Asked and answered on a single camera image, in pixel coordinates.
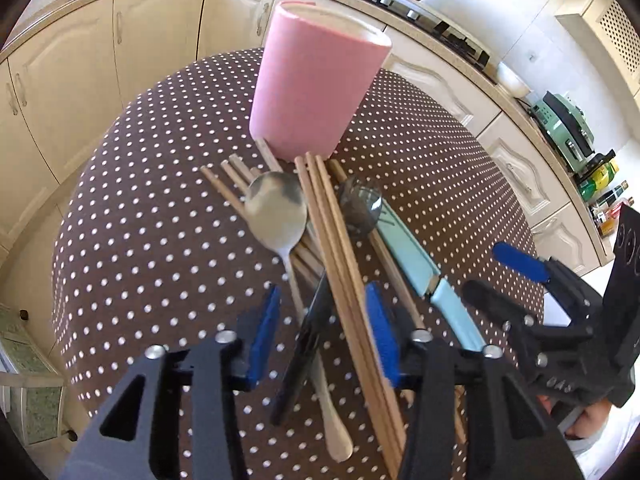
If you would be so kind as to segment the person right hand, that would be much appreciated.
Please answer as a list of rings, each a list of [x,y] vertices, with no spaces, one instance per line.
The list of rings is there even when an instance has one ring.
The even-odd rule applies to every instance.
[[[564,436],[574,440],[594,436],[605,425],[612,406],[608,399],[586,406],[574,424],[564,431]]]

